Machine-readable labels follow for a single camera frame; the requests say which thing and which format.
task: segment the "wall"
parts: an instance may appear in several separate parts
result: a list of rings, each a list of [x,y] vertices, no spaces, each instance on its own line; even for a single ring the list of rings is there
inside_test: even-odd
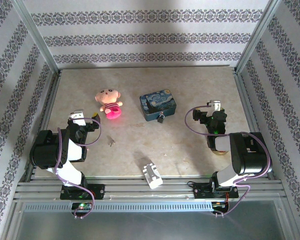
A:
[[[25,0],[59,68],[235,66],[268,0]]]
[[[300,231],[300,0],[284,0],[241,73]]]
[[[0,0],[0,236],[52,77],[9,0]]]

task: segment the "purple cable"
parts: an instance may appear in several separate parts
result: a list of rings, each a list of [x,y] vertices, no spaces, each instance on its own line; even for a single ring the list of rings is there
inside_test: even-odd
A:
[[[86,144],[76,143],[78,146],[80,146],[80,147],[91,146],[92,144],[95,144],[99,140],[99,138],[101,136],[101,124],[100,124],[100,122],[98,122],[97,120],[95,120],[93,118],[90,118],[90,117],[81,117],[81,118],[71,118],[71,117],[69,117],[69,119],[70,120],[92,120],[93,122],[95,122],[95,123],[97,123],[99,125],[100,133],[99,133],[99,136],[96,138],[96,140],[94,140],[91,143],[86,143]]]
[[[193,129],[188,125],[188,123],[187,123],[187,116],[188,116],[188,114],[189,114],[191,111],[193,111],[193,110],[195,110],[195,109],[199,109],[199,108],[209,108],[209,107],[211,107],[211,106],[209,106],[209,105],[204,105],[204,106],[196,106],[196,107],[194,107],[194,108],[191,108],[191,109],[186,113],[186,115],[185,115],[185,117],[184,117],[184,123],[185,123],[186,127],[187,127],[188,129],[190,129],[192,132],[194,132],[194,133],[196,133],[196,134],[203,135],[203,136],[216,136],[216,137],[225,137],[225,136],[228,136],[229,134],[211,134],[211,133],[197,132],[197,131],[193,130]],[[223,213],[223,212],[221,212],[221,211],[214,210],[214,212],[221,214],[222,217],[224,217],[225,215],[231,213],[231,212],[238,206],[238,204],[246,197],[246,195],[247,195],[248,192],[250,191],[250,188],[251,188],[250,185],[248,185],[248,184],[243,185],[243,184],[238,184],[238,183],[240,183],[240,182],[242,182],[242,181],[245,181],[245,180],[247,180],[247,179],[255,179],[255,178],[262,177],[263,175],[265,175],[265,174],[269,171],[269,168],[270,168],[270,165],[271,165],[270,154],[269,154],[269,151],[268,151],[267,147],[264,145],[264,143],[263,143],[259,138],[257,138],[255,135],[253,135],[253,134],[251,134],[251,133],[249,133],[249,132],[242,131],[242,132],[240,132],[240,133],[241,133],[241,134],[246,134],[246,135],[252,137],[253,139],[255,139],[255,140],[260,144],[260,146],[263,148],[263,150],[264,150],[264,152],[265,152],[265,155],[266,155],[266,167],[264,168],[264,170],[263,170],[262,172],[260,172],[260,173],[258,173],[258,174],[256,174],[256,175],[254,175],[254,176],[246,176],[246,177],[242,177],[242,178],[239,178],[239,179],[237,179],[237,180],[235,180],[235,181],[233,182],[234,185],[235,185],[236,187],[238,187],[238,188],[239,188],[239,187],[240,187],[240,188],[246,187],[246,188],[248,188],[248,189],[245,191],[245,193],[242,195],[242,197],[240,197],[240,199],[236,202],[236,204],[235,204],[230,210],[228,210],[227,212]]]
[[[76,118],[76,119],[77,119],[77,120],[81,120],[81,119],[93,120],[93,121],[95,121],[96,123],[99,124],[99,127],[100,127],[100,134],[99,134],[98,138],[97,138],[94,142],[90,143],[89,145],[94,144],[94,143],[100,138],[100,135],[101,135],[101,125],[100,125],[100,123],[99,123],[97,120],[94,120],[94,119],[88,118],[88,117]],[[88,215],[91,213],[91,211],[93,210],[94,205],[95,205],[95,196],[94,196],[94,194],[93,194],[89,189],[87,189],[87,188],[85,188],[85,187],[83,187],[83,186],[74,184],[74,183],[72,183],[72,182],[69,182],[69,181],[63,179],[62,177],[60,177],[60,176],[58,175],[57,170],[58,170],[58,166],[59,166],[59,164],[60,164],[60,162],[61,162],[61,155],[62,155],[62,134],[61,134],[61,130],[60,130],[59,127],[58,127],[58,136],[59,136],[59,149],[58,149],[58,158],[57,158],[57,161],[56,161],[56,165],[55,165],[55,167],[54,167],[55,175],[56,175],[56,176],[58,177],[58,179],[61,180],[62,182],[67,183],[67,184],[70,184],[71,186],[77,187],[77,188],[79,188],[79,189],[82,189],[82,190],[86,191],[87,193],[89,193],[89,194],[91,195],[91,197],[92,197],[92,206],[91,206],[90,210],[89,210],[85,215],[80,216],[80,219],[83,219],[83,218],[85,218],[86,216],[88,216]],[[76,215],[77,210],[78,210],[78,208],[77,208],[77,209],[74,211],[74,213],[73,213],[75,218],[77,218],[77,215]]]

